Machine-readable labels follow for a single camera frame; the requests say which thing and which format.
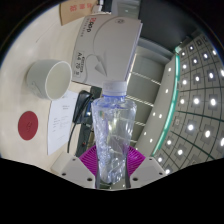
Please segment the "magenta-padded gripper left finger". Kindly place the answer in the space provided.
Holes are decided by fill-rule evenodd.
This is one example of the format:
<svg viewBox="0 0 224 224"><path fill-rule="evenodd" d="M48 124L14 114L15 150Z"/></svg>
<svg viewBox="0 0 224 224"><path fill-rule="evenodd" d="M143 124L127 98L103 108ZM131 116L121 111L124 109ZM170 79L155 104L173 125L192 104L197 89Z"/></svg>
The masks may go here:
<svg viewBox="0 0 224 224"><path fill-rule="evenodd" d="M99 172L96 147L91 147L80 157L62 152L51 166L51 171L81 187L97 189Z"/></svg>

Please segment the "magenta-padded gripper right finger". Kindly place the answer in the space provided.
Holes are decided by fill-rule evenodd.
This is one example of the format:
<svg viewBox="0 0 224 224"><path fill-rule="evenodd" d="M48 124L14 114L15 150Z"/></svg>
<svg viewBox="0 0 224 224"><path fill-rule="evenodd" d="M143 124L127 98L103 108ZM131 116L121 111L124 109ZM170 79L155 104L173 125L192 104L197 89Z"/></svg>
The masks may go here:
<svg viewBox="0 0 224 224"><path fill-rule="evenodd" d="M135 148L129 147L125 172L127 189L143 187L165 176L165 171L153 157L145 157Z"/></svg>

